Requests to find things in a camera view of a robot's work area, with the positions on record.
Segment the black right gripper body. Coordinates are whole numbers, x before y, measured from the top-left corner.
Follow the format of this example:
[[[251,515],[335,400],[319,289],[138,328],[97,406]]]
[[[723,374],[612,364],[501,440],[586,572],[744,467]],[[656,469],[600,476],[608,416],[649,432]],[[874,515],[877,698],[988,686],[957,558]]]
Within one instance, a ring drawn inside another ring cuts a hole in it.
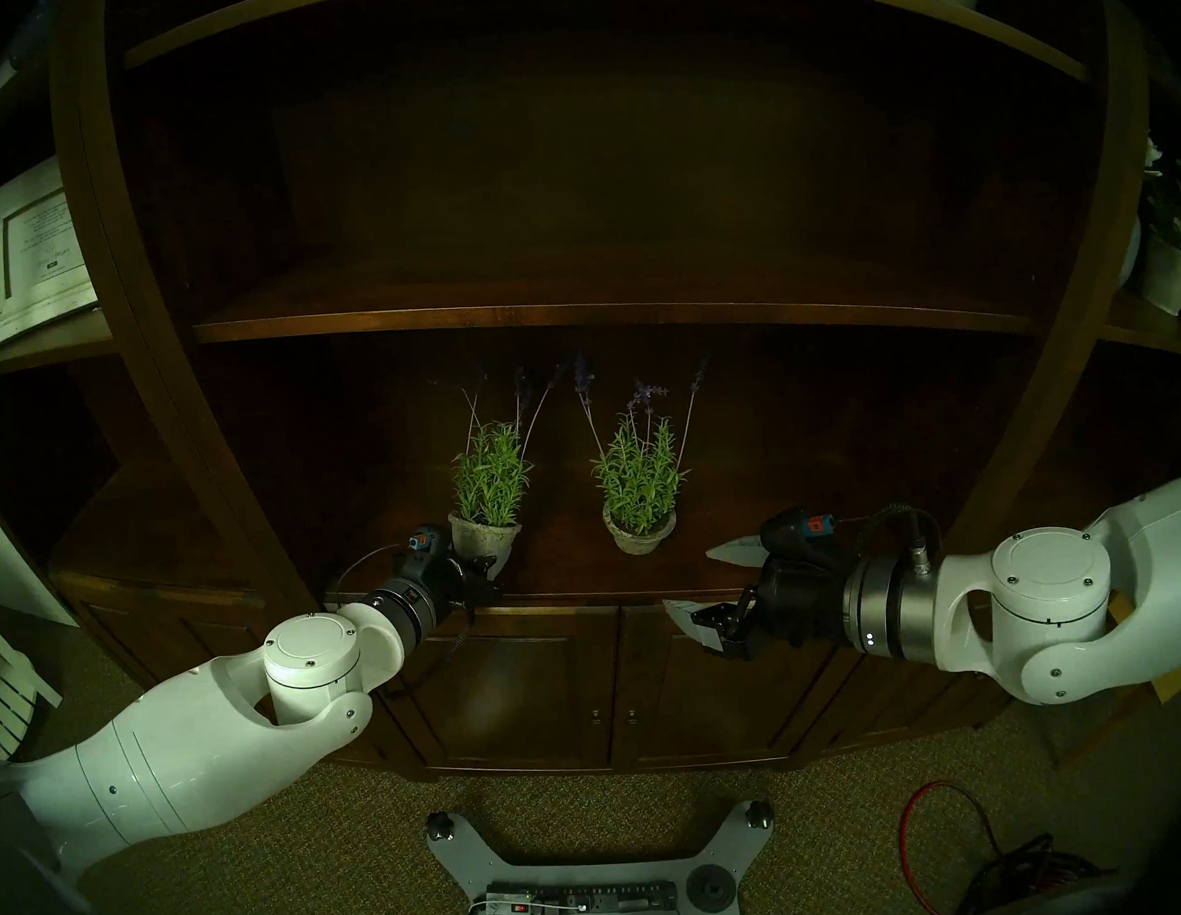
[[[854,569],[853,549],[834,535],[790,544],[785,553],[769,551],[759,581],[744,590],[756,596],[753,632],[761,651],[774,640],[794,648],[808,641],[848,645],[843,600]]]

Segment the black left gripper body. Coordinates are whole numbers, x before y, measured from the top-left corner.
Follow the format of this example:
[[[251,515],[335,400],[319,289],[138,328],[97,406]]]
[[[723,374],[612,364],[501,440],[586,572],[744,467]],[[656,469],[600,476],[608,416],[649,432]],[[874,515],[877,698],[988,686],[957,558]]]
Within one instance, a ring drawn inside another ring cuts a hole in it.
[[[466,560],[458,555],[419,556],[413,558],[415,584],[422,601],[415,604],[420,630],[433,630],[451,616],[454,609],[468,607]]]

